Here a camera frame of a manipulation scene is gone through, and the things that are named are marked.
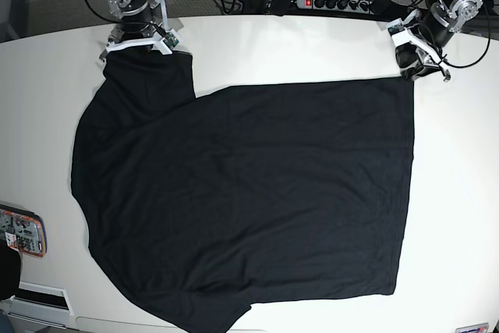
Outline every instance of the sticker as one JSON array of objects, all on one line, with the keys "label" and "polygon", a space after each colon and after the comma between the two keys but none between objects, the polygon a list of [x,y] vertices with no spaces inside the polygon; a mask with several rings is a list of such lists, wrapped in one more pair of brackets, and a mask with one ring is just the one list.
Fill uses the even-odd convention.
[{"label": "sticker", "polygon": [[7,246],[11,249],[19,252],[19,248],[17,246],[17,238],[15,234],[6,233],[5,238],[7,239]]}]

